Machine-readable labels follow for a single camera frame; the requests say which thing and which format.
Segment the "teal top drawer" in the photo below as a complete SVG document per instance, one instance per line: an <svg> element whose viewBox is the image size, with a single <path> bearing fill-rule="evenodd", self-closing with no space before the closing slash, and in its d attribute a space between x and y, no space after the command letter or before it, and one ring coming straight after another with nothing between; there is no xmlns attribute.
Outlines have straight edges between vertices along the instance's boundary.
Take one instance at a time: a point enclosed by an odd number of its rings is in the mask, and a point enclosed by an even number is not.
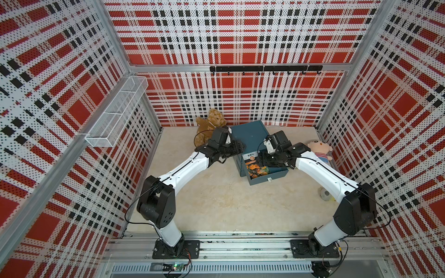
<svg viewBox="0 0 445 278"><path fill-rule="evenodd" d="M249 185L257 185L272 182L278 178L285 177L288 169L285 167L268 167L258 164L258 153L251 152L242 155L242 173L247 177Z"/></svg>

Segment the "orange flower seed bag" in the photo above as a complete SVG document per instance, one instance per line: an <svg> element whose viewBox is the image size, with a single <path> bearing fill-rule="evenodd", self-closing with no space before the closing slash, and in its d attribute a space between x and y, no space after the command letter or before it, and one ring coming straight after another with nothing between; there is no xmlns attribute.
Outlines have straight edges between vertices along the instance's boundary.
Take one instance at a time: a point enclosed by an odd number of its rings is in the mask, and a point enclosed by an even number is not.
<svg viewBox="0 0 445 278"><path fill-rule="evenodd" d="M270 174L270 169L268 167L260 166L257 163L257 156L247 156L247 158L245 159L245 165L246 170L248 171L248 175L252 180Z"/></svg>

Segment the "teal drawer cabinet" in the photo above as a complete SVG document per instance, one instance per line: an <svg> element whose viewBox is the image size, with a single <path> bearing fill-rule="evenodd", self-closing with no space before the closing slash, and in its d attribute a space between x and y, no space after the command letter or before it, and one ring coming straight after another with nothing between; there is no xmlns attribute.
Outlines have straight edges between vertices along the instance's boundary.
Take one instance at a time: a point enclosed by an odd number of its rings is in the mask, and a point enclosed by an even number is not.
<svg viewBox="0 0 445 278"><path fill-rule="evenodd" d="M245 123L231 127L232 136L245 145L245 150L234 156L238 173L241 177L249 176L250 165L257 163L258 149L264 149L263 141L269 135L262 121Z"/></svg>

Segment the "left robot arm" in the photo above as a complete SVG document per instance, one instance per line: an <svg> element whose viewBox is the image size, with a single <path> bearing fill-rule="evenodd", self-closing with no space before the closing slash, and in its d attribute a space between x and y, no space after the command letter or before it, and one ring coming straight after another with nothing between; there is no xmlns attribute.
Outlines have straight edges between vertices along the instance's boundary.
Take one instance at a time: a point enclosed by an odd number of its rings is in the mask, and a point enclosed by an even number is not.
<svg viewBox="0 0 445 278"><path fill-rule="evenodd" d="M246 145L232 135L231 128L218 127L206 143L195 147L191 156L176 168L145 179L136 210L155 228L164 245L179 249L184 242L184 235L175 223L176 195L212 164L223 164L228 158L243 154L245 148Z"/></svg>

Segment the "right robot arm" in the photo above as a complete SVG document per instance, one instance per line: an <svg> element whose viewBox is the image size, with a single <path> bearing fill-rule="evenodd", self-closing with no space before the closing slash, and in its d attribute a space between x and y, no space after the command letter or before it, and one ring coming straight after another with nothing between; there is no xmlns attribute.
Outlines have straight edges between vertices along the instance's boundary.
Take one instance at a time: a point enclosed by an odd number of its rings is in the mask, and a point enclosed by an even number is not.
<svg viewBox="0 0 445 278"><path fill-rule="evenodd" d="M266 136L258 152L261 167L298 169L312 177L338 203L337 210L327 224L308 236L312 252L330 246L348 236L356 235L377 217L374 188L359 184L332 168L328 155L332 148L321 141L292 144L283 131Z"/></svg>

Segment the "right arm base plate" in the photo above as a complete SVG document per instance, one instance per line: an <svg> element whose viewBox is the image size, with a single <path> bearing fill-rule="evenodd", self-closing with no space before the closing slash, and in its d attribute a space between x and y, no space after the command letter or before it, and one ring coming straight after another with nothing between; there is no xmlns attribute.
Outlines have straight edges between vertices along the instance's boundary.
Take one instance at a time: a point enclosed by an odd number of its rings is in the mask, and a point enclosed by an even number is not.
<svg viewBox="0 0 445 278"><path fill-rule="evenodd" d="M326 247L309 239L290 241L293 258L340 258L338 247L332 243Z"/></svg>

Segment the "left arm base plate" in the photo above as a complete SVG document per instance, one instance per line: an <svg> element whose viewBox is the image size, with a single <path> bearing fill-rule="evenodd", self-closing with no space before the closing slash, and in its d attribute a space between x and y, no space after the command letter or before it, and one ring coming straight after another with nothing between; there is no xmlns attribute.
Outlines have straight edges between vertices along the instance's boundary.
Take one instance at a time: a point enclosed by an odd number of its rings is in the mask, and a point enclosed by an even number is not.
<svg viewBox="0 0 445 278"><path fill-rule="evenodd" d="M155 242L153 259L197 259L200 253L199 240L180 240L175 247L168 246L161 239Z"/></svg>

